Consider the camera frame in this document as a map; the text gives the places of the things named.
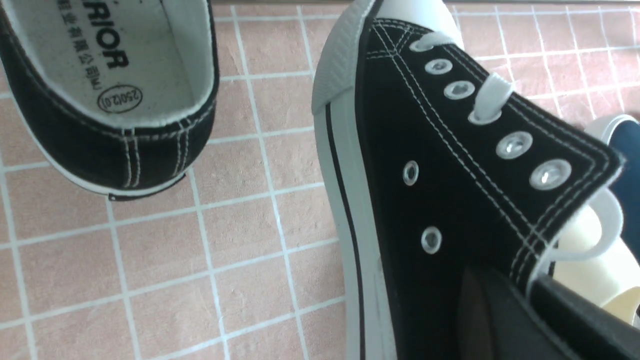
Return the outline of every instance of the shoe lining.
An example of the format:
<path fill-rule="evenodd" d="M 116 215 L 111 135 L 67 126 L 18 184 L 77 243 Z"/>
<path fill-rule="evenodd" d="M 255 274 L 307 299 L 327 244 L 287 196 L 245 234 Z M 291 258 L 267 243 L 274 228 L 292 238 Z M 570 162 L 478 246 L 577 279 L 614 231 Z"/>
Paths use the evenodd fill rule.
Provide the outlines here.
<path fill-rule="evenodd" d="M 45 84 L 105 125 L 175 122 L 213 88 L 206 0 L 1 2 Z"/>

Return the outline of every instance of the white stitching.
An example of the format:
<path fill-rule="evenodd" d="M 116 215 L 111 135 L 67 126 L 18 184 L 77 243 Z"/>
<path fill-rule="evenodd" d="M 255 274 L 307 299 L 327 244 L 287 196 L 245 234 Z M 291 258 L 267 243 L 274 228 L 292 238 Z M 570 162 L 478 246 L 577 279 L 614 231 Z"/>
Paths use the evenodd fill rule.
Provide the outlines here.
<path fill-rule="evenodd" d="M 126 136 L 125 136 L 125 130 L 122 130 L 122 140 L 124 143 L 124 153 L 125 156 L 127 158 L 127 180 L 124 183 L 124 187 L 128 188 L 131 185 L 131 176 L 132 176 L 132 169 L 131 169 L 131 157 L 129 156 L 129 141 L 127 140 Z"/>
<path fill-rule="evenodd" d="M 446 47 L 444 47 L 444 49 L 454 58 L 456 58 L 458 60 L 458 62 L 461 63 L 461 65 L 463 65 L 465 68 L 467 68 L 464 63 L 462 63 L 462 60 L 458 59 L 457 57 L 455 57 L 455 55 L 453 55 Z M 459 49 L 457 49 L 456 47 L 454 47 L 454 50 L 458 53 L 460 53 L 461 51 Z M 470 61 L 470 64 L 472 66 L 474 66 L 477 70 L 480 70 L 478 68 L 477 65 L 473 64 Z M 469 68 L 467 68 L 467 70 L 476 78 L 479 79 L 478 76 L 476 76 Z M 547 124 L 550 124 L 551 126 L 555 127 L 556 129 L 561 130 L 562 132 L 564 132 L 565 134 L 568 134 L 569 136 L 571 136 L 572 138 L 578 140 L 580 143 L 583 143 L 584 145 L 588 146 L 589 148 L 598 151 L 600 154 L 603 155 L 604 159 L 605 159 L 605 164 L 603 165 L 603 169 L 599 172 L 596 172 L 596 174 L 594 175 L 594 177 L 592 179 L 590 179 L 589 181 L 587 181 L 586 183 L 584 183 L 584 185 L 582 186 L 581 189 L 579 189 L 577 192 L 574 193 L 573 197 L 571 197 L 567 202 L 565 202 L 564 206 L 562 206 L 560 209 L 558 209 L 556 211 L 556 213 L 554 213 L 554 215 L 548 219 L 547 223 L 545 224 L 545 226 L 543 227 L 542 230 L 540 230 L 541 233 L 544 233 L 548 227 L 550 226 L 551 222 L 553 222 L 553 220 L 555 220 L 558 215 L 560 214 L 560 212 L 562 212 L 564 209 L 566 209 L 579 195 L 580 193 L 582 193 L 589 185 L 593 184 L 597 179 L 599 179 L 602 174 L 604 174 L 604 170 L 609 166 L 609 158 L 606 155 L 605 152 L 603 152 L 602 150 L 598 149 L 597 147 L 591 145 L 590 143 L 584 141 L 583 139 L 575 136 L 573 133 L 563 129 L 562 127 L 557 126 L 556 124 L 554 124 L 553 122 L 550 122 L 546 119 L 546 117 L 544 117 L 542 114 L 540 114 L 539 112 L 537 112 L 535 109 L 531 108 L 530 106 L 528 106 L 526 103 L 522 102 L 520 99 L 517 98 L 513 98 L 513 100 L 515 102 L 517 102 L 518 104 L 520 104 L 521 106 L 524 106 L 525 108 L 527 108 L 529 111 L 531 111 L 532 113 L 534 113 L 535 115 L 537 115 L 538 117 L 540 117 L 541 119 L 543 119 Z M 554 209 L 558 203 L 565 197 L 568 195 L 568 193 L 573 190 L 573 188 L 575 186 L 577 186 L 579 183 L 583 182 L 589 175 L 590 173 L 593 171 L 593 169 L 595 168 L 595 159 L 593 159 L 591 156 L 589 156 L 588 154 L 574 148 L 573 146 L 571 146 L 570 144 L 561 141 L 560 139 L 556 138 L 553 134 L 547 132 L 546 130 L 540 128 L 539 126 L 537 126 L 535 123 L 529 121 L 529 119 L 522 113 L 520 112 L 518 109 L 515 108 L 515 106 L 513 106 L 512 104 L 508 104 L 508 106 L 513 109 L 514 111 L 516 111 L 518 114 L 520 114 L 520 116 L 525 119 L 525 121 L 527 121 L 528 123 L 530 123 L 531 125 L 533 125 L 534 127 L 538 128 L 540 131 L 542 131 L 543 133 L 545 133 L 547 136 L 549 136 L 551 139 L 553 139 L 554 141 L 556 141 L 557 143 L 569 148 L 570 150 L 572 150 L 573 152 L 582 155 L 583 157 L 585 157 L 586 159 L 591 160 L 591 166 L 589 167 L 589 169 L 587 170 L 587 172 L 578 180 L 576 181 L 574 184 L 572 184 L 571 186 L 567 187 L 567 189 L 563 192 L 563 194 L 561 194 L 556 201 L 551 204 L 547 210 L 542 214 L 542 216 L 539 217 L 538 221 L 536 222 L 536 227 L 540 224 L 540 222 L 542 221 L 542 219 L 548 214 L 549 211 L 551 211 L 551 209 Z M 527 242 L 529 241 L 529 238 L 531 237 L 531 233 L 529 235 L 527 235 Z M 538 239 L 534 239 L 534 242 L 532 243 L 532 247 L 535 247 L 538 244 Z M 514 257 L 514 260 L 511 264 L 511 271 L 509 273 L 509 277 L 513 276 L 513 270 L 515 269 L 515 263 L 517 262 L 517 259 L 519 258 L 520 254 L 522 253 L 522 251 L 524 250 L 524 247 L 520 247 L 520 249 L 518 250 L 518 252 L 516 253 L 516 256 Z M 522 271 L 524 270 L 524 266 L 527 263 L 527 260 L 529 259 L 529 253 L 527 253 L 524 257 L 524 259 L 522 260 L 522 263 L 520 265 L 520 268 L 518 269 L 517 272 L 517 277 L 516 277 L 516 282 L 520 281 L 520 277 L 522 276 Z"/>
<path fill-rule="evenodd" d="M 382 40 L 382 37 L 380 35 L 380 33 L 378 32 L 378 30 L 374 27 L 373 29 L 376 34 L 378 35 L 378 37 L 380 37 L 380 40 L 383 42 L 383 45 L 385 47 L 387 47 L 387 45 L 385 44 L 384 40 Z M 444 124 L 444 122 L 442 121 L 442 119 L 440 118 L 438 112 L 434 109 L 434 107 L 432 107 L 431 103 L 429 102 L 429 99 L 427 99 L 427 97 L 424 95 L 424 92 L 422 91 L 422 88 L 420 87 L 419 82 L 415 79 L 415 77 L 413 76 L 413 73 L 411 72 L 411 70 L 409 69 L 409 66 L 407 66 L 407 64 L 404 62 L 404 59 L 401 56 L 398 56 L 398 58 L 403 62 L 404 67 L 407 69 L 407 72 L 409 73 L 409 75 L 411 75 L 416 87 L 420 90 L 422 98 L 425 100 L 426 104 L 431 108 L 431 110 L 433 111 L 433 113 L 436 115 L 438 121 L 441 123 L 441 125 L 447 130 L 447 132 L 451 135 L 451 137 L 453 138 L 453 140 L 457 143 L 458 146 L 460 146 L 463 151 L 465 151 L 467 153 L 467 157 L 470 158 L 470 160 L 476 165 L 476 167 L 479 168 L 479 165 L 471 158 L 470 154 L 466 151 L 466 149 L 464 148 L 464 146 L 462 146 L 462 144 L 458 141 L 458 139 L 455 137 L 455 135 L 451 132 L 451 130 L 449 130 L 449 128 Z M 493 203 L 493 205 L 500 211 L 500 213 L 506 218 L 507 222 L 510 224 L 511 228 L 516 232 L 516 234 L 518 235 L 519 238 L 521 238 L 524 241 L 524 237 L 522 236 L 522 234 L 520 233 L 520 230 L 518 229 L 518 227 L 513 223 L 513 221 L 511 220 L 511 218 L 509 217 L 509 215 L 507 215 L 507 213 L 500 207 L 500 204 L 497 203 L 497 201 L 486 191 L 486 189 L 484 189 L 484 187 L 482 186 L 482 184 L 480 184 L 480 182 L 477 180 L 476 175 L 471 171 L 471 169 L 469 169 L 467 167 L 467 165 L 465 164 L 465 162 L 460 158 L 460 156 L 458 155 L 458 153 L 456 153 L 453 148 L 449 145 L 449 142 L 444 138 L 443 134 L 440 132 L 440 130 L 435 126 L 435 124 L 431 121 L 431 119 L 429 118 L 429 116 L 426 113 L 426 110 L 424 109 L 424 107 L 422 106 L 422 104 L 420 103 L 420 101 L 418 100 L 417 96 L 415 95 L 415 92 L 413 91 L 413 88 L 411 87 L 411 85 L 409 84 L 409 81 L 407 80 L 407 78 L 404 76 L 404 73 L 402 72 L 402 70 L 400 69 L 400 67 L 398 66 L 395 57 L 391 58 L 391 60 L 394 62 L 394 65 L 396 66 L 396 69 L 400 72 L 400 75 L 403 77 L 404 82 L 406 84 L 406 86 L 409 88 L 409 91 L 412 93 L 413 98 L 416 100 L 416 103 L 418 104 L 418 106 L 420 106 L 420 109 L 422 110 L 422 113 L 424 114 L 425 118 L 427 119 L 427 121 L 429 121 L 429 123 L 431 124 L 431 126 L 433 127 L 433 129 L 438 133 L 440 139 L 442 139 L 442 141 L 444 142 L 444 144 L 447 146 L 447 148 L 449 149 L 449 151 L 451 152 L 451 154 L 453 154 L 453 156 L 458 160 L 458 162 L 460 163 L 460 165 L 462 165 L 462 167 L 467 171 L 467 173 L 471 176 L 471 178 L 474 180 L 476 186 L 487 196 L 487 198 Z M 486 174 L 485 178 L 487 180 L 489 180 L 490 183 L 492 183 L 492 181 L 488 178 L 488 176 Z"/>
<path fill-rule="evenodd" d="M 402 58 L 402 56 L 399 56 L 399 58 L 403 61 L 404 66 L 408 69 L 408 72 L 411 74 L 413 80 L 416 82 L 416 84 L 418 84 L 418 89 L 420 89 L 420 91 L 422 92 L 422 96 L 423 98 L 425 98 L 427 104 L 429 105 L 429 107 L 431 107 L 431 109 L 433 110 L 434 113 L 436 113 L 438 119 L 440 120 L 440 123 L 442 123 L 443 127 L 447 130 L 447 132 L 452 136 L 452 138 L 454 139 L 454 141 L 458 144 L 458 146 L 460 146 L 460 148 L 462 149 L 462 151 L 467 155 L 467 158 L 476 166 L 476 168 L 480 171 L 480 173 L 482 173 L 482 175 L 484 175 L 484 178 L 491 184 L 491 186 L 502 196 L 502 198 L 515 210 L 516 214 L 519 215 L 520 219 L 522 221 L 525 222 L 525 224 L 527 224 L 527 226 L 537 235 L 537 236 L 541 236 L 541 234 L 537 233 L 535 231 L 535 229 L 532 229 L 532 224 L 528 221 L 528 219 L 524 216 L 524 214 L 515 206 L 515 204 L 513 204 L 513 202 L 511 201 L 511 199 L 509 199 L 509 197 L 502 191 L 502 189 L 500 189 L 496 183 L 494 183 L 491 178 L 489 177 L 489 175 L 484 171 L 484 169 L 480 166 L 480 164 L 478 162 L 476 162 L 473 157 L 471 156 L 471 154 L 467 151 L 467 149 L 458 141 L 458 139 L 455 137 L 455 135 L 451 132 L 451 130 L 444 124 L 444 122 L 442 122 L 442 119 L 440 119 L 440 116 L 438 115 L 437 111 L 431 106 L 431 104 L 429 103 L 429 100 L 426 98 L 426 96 L 424 95 L 424 92 L 422 91 L 422 88 L 420 87 L 418 81 L 415 79 L 415 77 L 413 76 L 413 73 L 411 72 L 411 70 L 409 69 L 409 66 L 407 66 L 407 64 L 404 62 L 404 59 Z"/>
<path fill-rule="evenodd" d="M 142 163 L 140 162 L 140 152 L 138 149 L 138 139 L 136 138 L 136 130 L 131 129 L 131 136 L 133 137 L 133 149 L 136 153 L 136 162 L 138 163 L 138 169 L 136 171 L 136 180 L 133 183 L 133 187 L 135 188 L 140 184 L 140 175 L 142 173 Z"/>
<path fill-rule="evenodd" d="M 184 133 L 184 147 L 186 150 L 184 151 L 184 161 L 182 162 L 182 169 L 180 169 L 181 172 L 187 166 L 187 157 L 189 156 L 189 131 Z"/>
<path fill-rule="evenodd" d="M 391 58 L 393 56 L 396 55 L 374 55 L 374 56 L 367 56 L 367 60 L 373 60 L 373 59 L 385 59 L 385 58 Z"/>

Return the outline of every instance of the blue shoe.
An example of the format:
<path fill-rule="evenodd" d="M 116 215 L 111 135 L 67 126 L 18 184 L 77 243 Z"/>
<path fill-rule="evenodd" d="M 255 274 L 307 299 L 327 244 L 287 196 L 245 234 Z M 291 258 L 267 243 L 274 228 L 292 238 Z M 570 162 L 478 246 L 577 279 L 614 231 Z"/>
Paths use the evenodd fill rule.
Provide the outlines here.
<path fill-rule="evenodd" d="M 622 175 L 610 186 L 625 214 L 621 237 L 640 261 L 640 124 L 630 115 L 596 119 L 586 132 L 627 158 Z"/>

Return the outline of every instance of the white rubber sole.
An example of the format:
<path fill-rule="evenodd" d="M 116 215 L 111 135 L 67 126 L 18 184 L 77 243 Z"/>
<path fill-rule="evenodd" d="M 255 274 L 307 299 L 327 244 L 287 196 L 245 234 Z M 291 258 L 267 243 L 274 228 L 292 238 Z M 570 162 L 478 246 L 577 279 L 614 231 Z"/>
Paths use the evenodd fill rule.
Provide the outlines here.
<path fill-rule="evenodd" d="M 69 172 L 62 165 L 60 165 L 44 149 L 42 144 L 38 141 L 38 138 L 36 138 L 36 136 L 31 131 L 31 128 L 29 128 L 29 126 L 27 125 L 26 120 L 24 120 L 24 115 L 22 114 L 22 111 L 20 111 L 20 107 L 18 106 L 18 104 L 15 101 L 13 103 L 14 103 L 16 109 L 18 110 L 18 114 L 20 115 L 20 119 L 22 120 L 22 123 L 24 124 L 24 127 L 26 127 L 27 132 L 29 133 L 29 135 L 31 136 L 33 141 L 36 143 L 36 145 L 38 146 L 38 149 L 40 149 L 40 152 L 42 152 L 44 157 L 51 164 L 51 166 L 53 166 L 59 173 L 62 174 L 62 176 L 66 177 L 69 181 L 71 181 L 72 183 L 80 186 L 81 188 L 83 188 L 83 189 L 85 189 L 85 190 L 87 190 L 89 192 L 93 192 L 93 193 L 97 193 L 97 194 L 105 195 L 105 196 L 111 196 L 112 195 L 114 197 L 131 197 L 131 198 L 145 197 L 147 195 L 152 195 L 154 193 L 161 192 L 164 189 L 170 188 L 175 183 L 180 181 L 184 177 L 184 174 L 189 170 L 189 167 L 188 167 L 183 172 L 181 172 L 178 176 L 174 177 L 173 179 L 171 179 L 171 180 L 169 180 L 169 181 L 167 181 L 167 182 L 165 182 L 163 184 L 154 186 L 152 188 L 140 189 L 140 190 L 113 189 L 113 188 L 109 188 L 107 186 L 102 186 L 102 185 L 91 183 L 91 182 L 89 182 L 87 180 L 84 180 L 84 179 L 72 174 L 71 172 Z"/>
<path fill-rule="evenodd" d="M 584 131 L 608 145 L 611 141 L 611 137 L 613 136 L 613 132 L 616 130 L 616 127 L 618 127 L 618 125 L 625 121 L 633 121 L 635 123 L 638 123 L 638 121 L 631 115 L 611 115 L 600 117 L 592 121 Z"/>
<path fill-rule="evenodd" d="M 314 107 L 317 151 L 344 263 L 348 360 L 397 359 L 355 121 L 358 43 L 364 19 L 374 2 L 356 0 L 337 21 L 325 43 L 314 83 L 315 105 L 319 105 Z M 336 54 L 349 60 L 337 59 Z M 335 78 L 336 71 L 341 75 Z M 332 121 L 331 129 L 328 129 L 327 116 L 336 120 Z"/>

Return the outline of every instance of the floor tile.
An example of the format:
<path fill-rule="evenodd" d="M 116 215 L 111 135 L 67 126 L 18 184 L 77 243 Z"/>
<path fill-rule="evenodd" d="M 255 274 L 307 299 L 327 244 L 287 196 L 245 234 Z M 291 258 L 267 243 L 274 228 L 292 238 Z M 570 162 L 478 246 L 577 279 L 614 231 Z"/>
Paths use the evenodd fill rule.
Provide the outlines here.
<path fill-rule="evenodd" d="M 609 46 L 634 46 L 634 24 L 630 12 L 602 13 L 604 33 Z"/>
<path fill-rule="evenodd" d="M 262 132 L 313 126 L 311 76 L 258 79 L 252 85 Z"/>
<path fill-rule="evenodd" d="M 268 191 L 258 140 L 207 145 L 201 157 L 193 171 L 202 204 Z"/>
<path fill-rule="evenodd" d="M 623 109 L 625 111 L 631 112 L 640 110 L 640 107 L 638 106 L 638 99 L 640 99 L 640 87 L 632 86 L 621 88 L 620 94 L 622 96 L 622 103 L 624 105 Z"/>
<path fill-rule="evenodd" d="M 188 355 L 180 356 L 176 360 L 225 360 L 225 349 L 222 343 L 217 343 Z"/>
<path fill-rule="evenodd" d="M 494 72 L 506 81 L 512 81 L 507 59 L 480 60 L 478 63 L 488 72 Z"/>
<path fill-rule="evenodd" d="M 0 322 L 22 317 L 18 280 L 15 276 L 11 249 L 0 250 Z"/>
<path fill-rule="evenodd" d="M 344 295 L 339 243 L 294 252 L 289 262 L 300 308 Z"/>
<path fill-rule="evenodd" d="M 229 16 L 231 16 L 231 6 L 229 6 L 229 5 L 213 5 L 211 8 L 213 9 L 213 16 L 214 17 L 229 17 Z"/>
<path fill-rule="evenodd" d="M 0 330 L 0 359 L 31 360 L 23 325 Z"/>
<path fill-rule="evenodd" d="M 347 5 L 302 5 L 302 15 L 340 15 L 346 10 Z"/>
<path fill-rule="evenodd" d="M 130 290 L 207 270 L 195 213 L 124 225 L 117 231 Z"/>
<path fill-rule="evenodd" d="M 500 15 L 500 25 L 508 54 L 538 53 L 540 34 L 531 15 Z"/>
<path fill-rule="evenodd" d="M 0 99 L 0 150 L 6 167 L 45 161 L 44 155 L 29 135 L 13 100 Z"/>
<path fill-rule="evenodd" d="M 218 45 L 220 76 L 244 74 L 236 28 L 233 22 L 216 23 L 216 43 Z"/>
<path fill-rule="evenodd" d="M 211 138 L 255 134 L 255 120 L 245 80 L 222 81 Z"/>
<path fill-rule="evenodd" d="M 567 14 L 536 15 L 545 51 L 574 50 L 575 42 Z"/>
<path fill-rule="evenodd" d="M 297 15 L 295 5 L 236 5 L 238 16 L 287 16 Z"/>
<path fill-rule="evenodd" d="M 20 258 L 32 314 L 120 293 L 108 230 L 26 245 Z"/>
<path fill-rule="evenodd" d="M 105 224 L 104 198 L 72 184 L 52 167 L 6 174 L 18 239 Z"/>
<path fill-rule="evenodd" d="M 208 276 L 133 297 L 142 358 L 170 354 L 220 336 L 214 303 Z"/>
<path fill-rule="evenodd" d="M 153 196 L 136 201 L 114 201 L 111 203 L 115 220 L 145 217 L 192 208 L 193 206 L 193 191 L 191 191 L 191 181 L 188 176 L 175 186 Z"/>
<path fill-rule="evenodd" d="M 9 242 L 9 226 L 4 213 L 2 194 L 0 193 L 0 244 Z"/>
<path fill-rule="evenodd" d="M 584 53 L 579 56 L 588 87 L 615 84 L 611 61 L 606 51 Z"/>
<path fill-rule="evenodd" d="M 504 55 L 497 17 L 461 16 L 460 31 L 465 50 L 471 56 Z"/>
<path fill-rule="evenodd" d="M 516 91 L 524 96 L 551 94 L 551 81 L 541 56 L 512 58 Z"/>
<path fill-rule="evenodd" d="M 326 38 L 329 36 L 329 32 L 335 24 L 335 19 L 318 19 L 318 20 L 306 20 L 305 27 L 307 29 L 307 38 L 309 40 L 309 50 L 311 52 L 311 59 L 313 60 L 314 69 L 318 65 L 320 60 L 320 54 L 326 42 Z"/>
<path fill-rule="evenodd" d="M 322 182 L 313 131 L 269 136 L 264 146 L 274 189 Z"/>
<path fill-rule="evenodd" d="M 535 99 L 532 102 L 554 116 L 558 116 L 556 102 L 551 98 Z"/>
<path fill-rule="evenodd" d="M 640 81 L 640 58 L 638 55 L 638 49 L 611 51 L 611 60 L 618 83 L 636 83 Z"/>
<path fill-rule="evenodd" d="M 278 195 L 276 200 L 288 248 L 337 236 L 323 186 Z"/>
<path fill-rule="evenodd" d="M 596 116 L 606 116 L 622 112 L 622 104 L 615 90 L 599 90 L 589 93 Z"/>
<path fill-rule="evenodd" d="M 344 303 L 315 310 L 300 317 L 311 359 L 341 359 L 346 351 Z"/>
<path fill-rule="evenodd" d="M 576 54 L 547 56 L 549 72 L 556 92 L 584 89 Z"/>
<path fill-rule="evenodd" d="M 269 197 L 212 208 L 202 216 L 216 268 L 282 251 Z"/>
<path fill-rule="evenodd" d="M 33 332 L 39 359 L 134 359 L 121 301 L 36 321 Z"/>
<path fill-rule="evenodd" d="M 569 124 L 584 128 L 593 120 L 586 94 L 561 95 L 558 104 L 563 120 Z"/>
<path fill-rule="evenodd" d="M 274 37 L 273 33 L 283 36 Z M 250 74 L 309 69 L 299 21 L 243 21 L 240 34 Z"/>
<path fill-rule="evenodd" d="M 293 312 L 282 257 L 218 273 L 216 282 L 227 332 Z"/>
<path fill-rule="evenodd" d="M 578 49 L 599 49 L 607 47 L 597 13 L 573 13 L 570 15 Z"/>
<path fill-rule="evenodd" d="M 303 360 L 295 319 L 286 320 L 228 341 L 231 360 Z"/>

